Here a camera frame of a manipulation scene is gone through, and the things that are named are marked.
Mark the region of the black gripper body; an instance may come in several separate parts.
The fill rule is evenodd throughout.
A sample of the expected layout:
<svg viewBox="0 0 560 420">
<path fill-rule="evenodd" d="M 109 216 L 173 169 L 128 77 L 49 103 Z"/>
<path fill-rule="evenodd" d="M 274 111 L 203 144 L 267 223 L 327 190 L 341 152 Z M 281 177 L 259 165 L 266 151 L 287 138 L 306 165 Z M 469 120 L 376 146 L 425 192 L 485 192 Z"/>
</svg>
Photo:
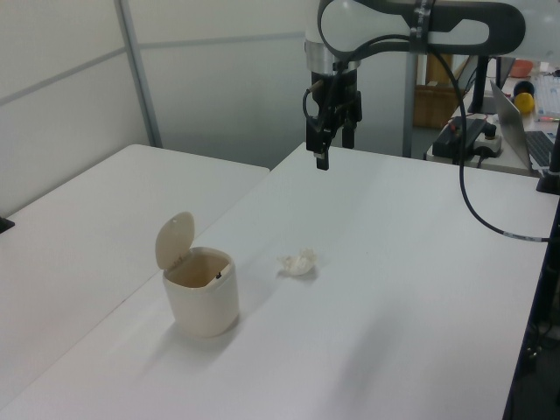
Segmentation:
<svg viewBox="0 0 560 420">
<path fill-rule="evenodd" d="M 361 93 L 357 88 L 357 71 L 343 74 L 311 73 L 311 83 L 321 82 L 311 95 L 318 105 L 318 117 L 331 120 L 331 114 L 352 121 L 361 119 Z"/>
</svg>

